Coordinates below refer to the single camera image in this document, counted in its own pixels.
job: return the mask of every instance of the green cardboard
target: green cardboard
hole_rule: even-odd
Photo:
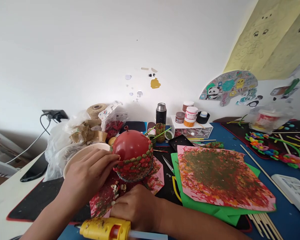
[[[245,214],[255,214],[260,213],[260,211],[253,211],[243,208],[233,208],[228,206],[217,206],[209,203],[197,202],[191,199],[189,196],[183,193],[180,172],[179,172],[179,162],[178,162],[178,154],[171,153],[171,159],[173,164],[173,169],[175,172],[175,176],[177,179],[178,189],[180,192],[180,197],[182,199],[182,204],[184,207],[191,208],[200,212],[207,213],[209,215],[215,216],[220,220],[229,223],[231,225],[236,226],[240,215]],[[247,164],[247,166],[254,172],[254,174],[258,177],[260,174],[260,170]]]

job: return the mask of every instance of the box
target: box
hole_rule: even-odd
[[[175,119],[176,115],[171,115],[171,120],[173,123],[171,126],[171,131],[174,134],[174,137],[183,134],[187,138],[209,138],[213,129],[213,126],[210,123],[201,124],[205,127],[205,129],[202,128],[197,122],[194,123],[193,127],[186,127],[183,123],[176,123]]]

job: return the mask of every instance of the jute twine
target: jute twine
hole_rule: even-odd
[[[106,109],[107,105],[104,103],[98,103],[95,105],[92,105],[87,109],[87,113],[91,117],[91,119],[99,119],[98,115],[100,112],[104,111]]]

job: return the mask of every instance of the power outlet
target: power outlet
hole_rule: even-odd
[[[44,113],[49,112],[52,115],[52,119],[56,119],[61,122],[61,119],[69,119],[64,110],[42,110]]]

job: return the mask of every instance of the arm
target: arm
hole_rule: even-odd
[[[118,198],[110,216],[130,220],[132,229],[159,232],[178,240],[249,239],[215,217],[155,197],[142,185]]]
[[[71,165],[57,197],[40,213],[21,240],[57,239],[71,218],[99,191],[119,155],[96,149]]]

